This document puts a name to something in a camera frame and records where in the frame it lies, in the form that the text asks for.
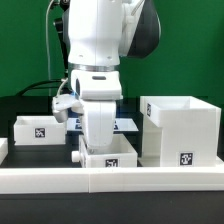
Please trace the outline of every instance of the white platform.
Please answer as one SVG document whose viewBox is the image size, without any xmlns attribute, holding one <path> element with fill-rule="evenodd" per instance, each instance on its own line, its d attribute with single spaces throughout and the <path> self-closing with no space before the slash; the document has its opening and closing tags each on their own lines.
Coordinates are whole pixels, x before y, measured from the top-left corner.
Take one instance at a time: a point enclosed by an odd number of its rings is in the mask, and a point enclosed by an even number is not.
<svg viewBox="0 0 224 224">
<path fill-rule="evenodd" d="M 0 194 L 224 190 L 215 167 L 0 169 Z"/>
</svg>

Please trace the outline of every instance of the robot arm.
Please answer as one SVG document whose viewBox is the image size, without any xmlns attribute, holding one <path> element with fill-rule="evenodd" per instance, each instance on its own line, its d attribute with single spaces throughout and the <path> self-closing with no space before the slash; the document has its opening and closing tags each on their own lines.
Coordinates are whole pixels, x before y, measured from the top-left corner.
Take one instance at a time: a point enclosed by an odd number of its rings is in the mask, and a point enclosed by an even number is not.
<svg viewBox="0 0 224 224">
<path fill-rule="evenodd" d="M 112 142 L 115 101 L 122 99 L 116 66 L 119 54 L 128 55 L 144 5 L 142 0 L 71 0 L 65 12 L 69 83 L 78 98 L 57 96 L 52 107 L 60 122 L 66 120 L 67 108 L 80 114 L 90 149 L 105 149 Z"/>
</svg>

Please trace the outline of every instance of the white box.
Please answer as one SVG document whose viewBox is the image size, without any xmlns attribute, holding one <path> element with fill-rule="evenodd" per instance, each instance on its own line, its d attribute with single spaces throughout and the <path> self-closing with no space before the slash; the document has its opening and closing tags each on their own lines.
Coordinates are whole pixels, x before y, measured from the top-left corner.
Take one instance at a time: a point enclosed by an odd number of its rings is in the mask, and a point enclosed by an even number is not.
<svg viewBox="0 0 224 224">
<path fill-rule="evenodd" d="M 7 138 L 0 138 L 0 164 L 2 164 L 7 155 L 8 155 L 8 140 Z"/>
<path fill-rule="evenodd" d="M 194 97 L 141 97 L 143 157 L 160 166 L 214 166 L 221 109 Z"/>
<path fill-rule="evenodd" d="M 18 116 L 14 124 L 16 145 L 65 144 L 66 124 L 54 116 Z"/>
<path fill-rule="evenodd" d="M 137 167 L 137 153 L 123 134 L 116 134 L 109 149 L 86 149 L 83 135 L 79 136 L 80 162 L 83 168 L 93 167 Z"/>
</svg>

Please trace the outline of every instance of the green wall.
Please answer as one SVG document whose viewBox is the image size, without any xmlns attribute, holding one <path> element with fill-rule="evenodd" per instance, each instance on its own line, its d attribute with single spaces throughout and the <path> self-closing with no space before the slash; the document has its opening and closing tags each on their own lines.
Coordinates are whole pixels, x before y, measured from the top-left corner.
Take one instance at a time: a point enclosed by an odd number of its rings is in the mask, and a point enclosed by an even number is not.
<svg viewBox="0 0 224 224">
<path fill-rule="evenodd" d="M 20 0 L 1 4 L 0 96 L 15 94 L 29 84 L 47 79 L 48 3 L 48 0 Z M 223 107 L 224 1 L 154 0 L 154 3 L 161 22 L 161 41 L 146 59 L 121 59 L 124 95 L 193 95 Z M 60 13 L 60 9 L 54 10 L 51 21 Z M 53 26 L 50 40 L 53 78 L 60 78 L 63 64 Z"/>
</svg>

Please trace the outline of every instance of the cable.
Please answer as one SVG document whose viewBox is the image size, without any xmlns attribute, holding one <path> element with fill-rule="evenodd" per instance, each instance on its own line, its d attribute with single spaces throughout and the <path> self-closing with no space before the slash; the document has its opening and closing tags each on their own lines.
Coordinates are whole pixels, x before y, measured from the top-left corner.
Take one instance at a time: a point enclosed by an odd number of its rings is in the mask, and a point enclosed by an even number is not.
<svg viewBox="0 0 224 224">
<path fill-rule="evenodd" d="M 47 67 L 48 67 L 48 80 L 51 80 L 51 55 L 50 55 L 50 46 L 49 46 L 49 12 L 54 4 L 54 0 L 51 0 L 46 12 L 46 48 L 47 48 Z"/>
<path fill-rule="evenodd" d="M 31 90 L 31 89 L 34 89 L 35 87 L 37 86 L 40 86 L 40 85 L 45 85 L 45 84 L 51 84 L 51 83 L 57 83 L 57 82 L 61 82 L 60 79 L 53 79 L 53 80 L 47 80 L 47 81 L 42 81 L 42 82 L 37 82 L 37 83 L 34 83 L 32 85 L 29 85 L 28 87 L 26 87 L 25 89 L 19 91 L 16 96 L 22 96 L 25 92 Z"/>
<path fill-rule="evenodd" d="M 57 96 L 59 96 L 61 94 L 61 90 L 65 86 L 65 84 L 68 82 L 68 78 L 62 79 L 61 81 L 62 81 L 62 84 L 60 85 L 60 87 L 58 89 Z"/>
<path fill-rule="evenodd" d="M 42 89 L 58 89 L 58 86 L 48 86 L 48 87 L 35 87 L 35 88 L 31 88 L 31 89 L 27 89 L 26 92 L 30 91 L 30 90 L 42 90 Z"/>
<path fill-rule="evenodd" d="M 139 7 L 141 6 L 141 4 L 142 4 L 144 1 L 145 1 L 145 0 L 140 0 L 140 1 L 138 2 L 138 4 L 134 7 L 134 9 L 133 9 L 132 12 L 131 12 L 131 15 L 132 15 L 132 16 L 135 15 L 135 13 L 138 11 Z"/>
</svg>

